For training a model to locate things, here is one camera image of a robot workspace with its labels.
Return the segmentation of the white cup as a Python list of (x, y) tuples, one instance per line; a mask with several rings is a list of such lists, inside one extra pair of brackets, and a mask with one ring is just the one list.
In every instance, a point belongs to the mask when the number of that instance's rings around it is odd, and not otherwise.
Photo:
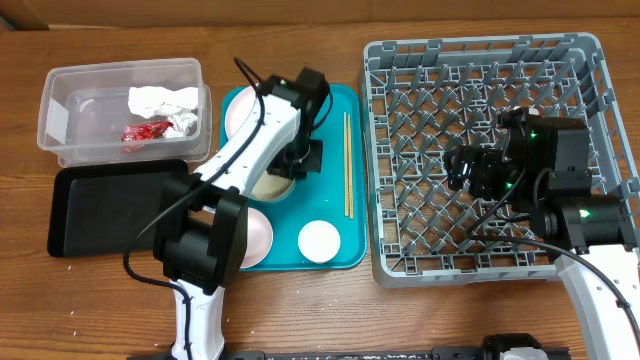
[(324, 220), (314, 220), (302, 227), (298, 235), (301, 254), (312, 263), (323, 264), (333, 259), (341, 246), (335, 226)]

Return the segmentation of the small pink bowl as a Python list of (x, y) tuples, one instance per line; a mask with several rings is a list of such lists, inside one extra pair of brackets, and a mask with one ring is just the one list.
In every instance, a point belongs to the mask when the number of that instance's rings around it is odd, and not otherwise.
[(241, 269), (247, 269), (266, 258), (273, 244), (273, 228), (268, 218), (254, 208), (248, 209), (247, 248)]

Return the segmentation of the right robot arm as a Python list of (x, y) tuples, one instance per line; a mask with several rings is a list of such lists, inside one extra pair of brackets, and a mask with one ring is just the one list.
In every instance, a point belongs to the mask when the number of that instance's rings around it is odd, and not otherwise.
[(459, 145), (444, 155), (449, 189), (495, 203), (467, 237), (517, 243), (477, 231), (509, 205), (535, 235), (522, 244), (544, 249), (555, 266), (588, 357), (638, 358), (638, 234), (620, 196), (592, 191), (587, 125), (531, 108), (502, 112), (498, 124), (508, 132), (503, 149)]

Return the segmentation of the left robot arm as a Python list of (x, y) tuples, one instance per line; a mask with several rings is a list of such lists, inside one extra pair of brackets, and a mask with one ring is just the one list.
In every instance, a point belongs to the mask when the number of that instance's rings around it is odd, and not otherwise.
[(242, 60), (235, 62), (254, 91), (256, 109), (223, 148), (194, 173), (178, 173), (165, 183), (153, 230), (153, 256), (164, 277), (136, 273), (130, 240), (123, 268), (134, 280), (172, 290), (176, 338), (167, 359), (220, 359), (224, 291), (239, 272), (247, 250), (251, 192), (263, 173), (303, 180), (320, 172), (323, 144), (312, 137), (332, 101), (323, 73), (303, 68), (294, 80), (261, 79)]

